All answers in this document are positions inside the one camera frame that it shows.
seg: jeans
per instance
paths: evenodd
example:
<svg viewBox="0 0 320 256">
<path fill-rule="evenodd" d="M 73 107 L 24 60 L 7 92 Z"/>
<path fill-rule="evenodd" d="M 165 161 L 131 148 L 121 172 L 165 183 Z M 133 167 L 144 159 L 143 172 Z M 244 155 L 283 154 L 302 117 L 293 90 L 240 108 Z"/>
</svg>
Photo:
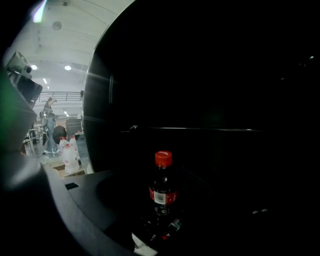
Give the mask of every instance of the jeans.
<svg viewBox="0 0 320 256">
<path fill-rule="evenodd" d="M 48 117 L 47 127 L 48 127 L 48 142 L 46 144 L 46 151 L 53 152 L 57 151 L 57 144 L 54 141 L 54 129 L 55 129 L 56 120 L 53 117 Z"/>
</svg>

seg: fluorescent light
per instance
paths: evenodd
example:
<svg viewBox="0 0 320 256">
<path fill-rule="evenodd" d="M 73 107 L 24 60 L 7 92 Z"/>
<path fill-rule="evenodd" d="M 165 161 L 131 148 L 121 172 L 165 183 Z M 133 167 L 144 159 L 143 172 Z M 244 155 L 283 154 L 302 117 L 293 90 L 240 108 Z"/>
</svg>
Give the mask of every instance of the fluorescent light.
<svg viewBox="0 0 320 256">
<path fill-rule="evenodd" d="M 45 5 L 47 3 L 47 0 L 44 0 L 42 4 L 40 5 L 39 9 L 36 11 L 36 13 L 33 15 L 33 22 L 34 23 L 40 23 L 42 20 L 42 15 L 44 14 Z"/>
</svg>

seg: railing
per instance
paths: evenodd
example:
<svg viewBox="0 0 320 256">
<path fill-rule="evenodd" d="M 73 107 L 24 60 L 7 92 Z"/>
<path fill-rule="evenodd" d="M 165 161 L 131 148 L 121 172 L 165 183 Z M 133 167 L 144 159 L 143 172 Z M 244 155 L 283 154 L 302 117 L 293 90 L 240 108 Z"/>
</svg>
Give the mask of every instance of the railing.
<svg viewBox="0 0 320 256">
<path fill-rule="evenodd" d="M 80 102 L 80 92 L 74 91 L 48 91 L 41 92 L 39 98 L 36 100 L 37 103 L 46 103 L 49 97 L 54 96 L 57 102 Z"/>
</svg>

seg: person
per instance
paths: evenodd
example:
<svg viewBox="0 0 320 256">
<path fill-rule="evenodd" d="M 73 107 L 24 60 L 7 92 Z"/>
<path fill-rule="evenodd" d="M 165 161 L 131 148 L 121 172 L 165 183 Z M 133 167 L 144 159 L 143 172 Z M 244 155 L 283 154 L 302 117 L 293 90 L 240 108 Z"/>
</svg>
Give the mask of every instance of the person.
<svg viewBox="0 0 320 256">
<path fill-rule="evenodd" d="M 54 129 L 56 124 L 55 114 L 51 108 L 51 105 L 53 103 L 57 102 L 56 98 L 54 96 L 49 97 L 47 102 L 44 105 L 43 112 L 46 115 L 46 126 L 48 128 L 48 141 L 46 144 L 46 148 L 44 151 L 44 154 L 50 154 L 50 153 L 58 153 L 60 152 L 60 149 L 57 149 L 57 144 L 54 140 Z"/>
</svg>

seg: white ceiling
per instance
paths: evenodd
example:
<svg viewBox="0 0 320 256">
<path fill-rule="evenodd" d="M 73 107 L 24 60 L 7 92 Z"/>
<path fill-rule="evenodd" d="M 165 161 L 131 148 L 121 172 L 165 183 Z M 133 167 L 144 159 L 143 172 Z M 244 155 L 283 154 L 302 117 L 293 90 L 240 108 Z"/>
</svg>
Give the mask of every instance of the white ceiling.
<svg viewBox="0 0 320 256">
<path fill-rule="evenodd" d="M 32 80 L 44 92 L 80 92 L 99 39 L 110 23 L 133 0 L 48 0 L 41 23 L 30 20 L 3 58 L 6 64 L 18 50 L 36 65 Z M 60 30 L 53 23 L 60 22 Z M 71 66 L 70 71 L 64 67 Z"/>
</svg>

